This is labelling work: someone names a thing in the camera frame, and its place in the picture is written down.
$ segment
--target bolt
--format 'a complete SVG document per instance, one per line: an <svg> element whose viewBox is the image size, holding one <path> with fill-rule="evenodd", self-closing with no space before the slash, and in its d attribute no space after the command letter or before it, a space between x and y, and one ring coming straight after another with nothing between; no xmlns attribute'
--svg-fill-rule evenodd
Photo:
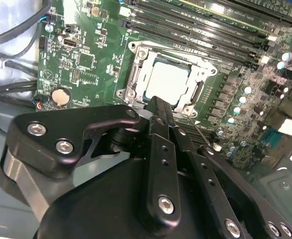
<svg viewBox="0 0 292 239"><path fill-rule="evenodd" d="M275 227L275 225L273 223L268 222L267 225L269 226L271 231L274 233L274 235L276 235L277 237L280 236L280 231Z"/></svg>
<svg viewBox="0 0 292 239"><path fill-rule="evenodd" d="M35 136L42 136L46 133L46 127L40 123L32 123L27 127L27 131Z"/></svg>
<svg viewBox="0 0 292 239"><path fill-rule="evenodd" d="M54 27L51 24L46 24L44 29L48 32L48 33L52 33L54 31Z"/></svg>
<svg viewBox="0 0 292 239"><path fill-rule="evenodd" d="M135 116L136 116L135 113L134 113L134 111L132 111L132 110L127 110L126 113L127 113L129 116L131 116L131 117L135 117Z"/></svg>
<svg viewBox="0 0 292 239"><path fill-rule="evenodd" d="M281 223L281 228L289 237L292 237L292 232L283 223Z"/></svg>
<svg viewBox="0 0 292 239"><path fill-rule="evenodd" d="M212 149L210 149L210 148L205 148L206 150L207 150L207 152L209 153L209 154L211 154L211 155L214 155L214 153L213 153L213 151L212 151Z"/></svg>
<svg viewBox="0 0 292 239"><path fill-rule="evenodd" d="M225 226L228 229L228 231L234 236L235 238L240 237L240 230L237 227L237 225L230 219L225 220Z"/></svg>
<svg viewBox="0 0 292 239"><path fill-rule="evenodd" d="M186 135L186 132L182 128L179 128L179 133L182 134L183 136Z"/></svg>
<svg viewBox="0 0 292 239"><path fill-rule="evenodd" d="M158 205L159 208L165 213L165 214L172 214L174 212L174 205L173 203L170 201L169 198L167 197L160 197L158 199Z"/></svg>
<svg viewBox="0 0 292 239"><path fill-rule="evenodd" d="M147 53L145 51L139 51L138 52L138 57L141 59L145 59L147 56Z"/></svg>
<svg viewBox="0 0 292 239"><path fill-rule="evenodd" d="M61 140L61 141L58 141L56 143L56 149L57 149L57 151L59 151L62 154L69 154L69 153L73 152L74 147L71 143L69 143L65 140Z"/></svg>

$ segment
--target motherboard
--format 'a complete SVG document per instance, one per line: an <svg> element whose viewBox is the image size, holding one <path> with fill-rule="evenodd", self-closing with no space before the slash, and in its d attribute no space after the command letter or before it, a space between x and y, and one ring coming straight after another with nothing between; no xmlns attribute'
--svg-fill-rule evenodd
<svg viewBox="0 0 292 239"><path fill-rule="evenodd" d="M234 167L292 137L292 4L54 0L41 20L38 110L170 103Z"/></svg>

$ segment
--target white surface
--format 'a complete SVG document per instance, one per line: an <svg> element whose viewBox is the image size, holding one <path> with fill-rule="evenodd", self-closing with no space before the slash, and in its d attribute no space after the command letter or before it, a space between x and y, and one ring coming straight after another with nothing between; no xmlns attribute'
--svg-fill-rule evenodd
<svg viewBox="0 0 292 239"><path fill-rule="evenodd" d="M176 105L187 91L188 71L162 62L156 62L146 91L146 97L158 96Z"/></svg>

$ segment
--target mounting hole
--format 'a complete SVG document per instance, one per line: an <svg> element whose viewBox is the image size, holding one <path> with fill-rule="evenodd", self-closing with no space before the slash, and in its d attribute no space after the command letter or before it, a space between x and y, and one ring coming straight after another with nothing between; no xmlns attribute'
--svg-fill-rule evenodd
<svg viewBox="0 0 292 239"><path fill-rule="evenodd" d="M204 163L201 164L201 167L207 169L207 166Z"/></svg>
<svg viewBox="0 0 292 239"><path fill-rule="evenodd" d="M127 110L126 112L127 112L127 114L128 114L129 116L131 116L131 117L136 117L134 111L132 111L132 110Z"/></svg>
<svg viewBox="0 0 292 239"><path fill-rule="evenodd" d="M168 167L169 166L169 162L165 159L161 160L161 164Z"/></svg>
<svg viewBox="0 0 292 239"><path fill-rule="evenodd" d="M157 122L161 125L165 125L165 122L159 117L157 117Z"/></svg>
<svg viewBox="0 0 292 239"><path fill-rule="evenodd" d="M212 179L209 179L208 182L211 186L213 186L213 187L215 186L215 182Z"/></svg>
<svg viewBox="0 0 292 239"><path fill-rule="evenodd" d="M162 148L163 151L168 152L168 148L165 147L164 145L162 145L161 148Z"/></svg>

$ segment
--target cpu socket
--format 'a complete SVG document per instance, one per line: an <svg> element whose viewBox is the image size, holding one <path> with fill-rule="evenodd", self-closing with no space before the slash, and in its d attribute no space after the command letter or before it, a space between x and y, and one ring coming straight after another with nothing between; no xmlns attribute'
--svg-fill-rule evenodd
<svg viewBox="0 0 292 239"><path fill-rule="evenodd" d="M217 69L197 55L150 41L130 42L128 47L135 58L126 88L117 96L137 108L157 96L172 106L174 117L196 117L204 83Z"/></svg>

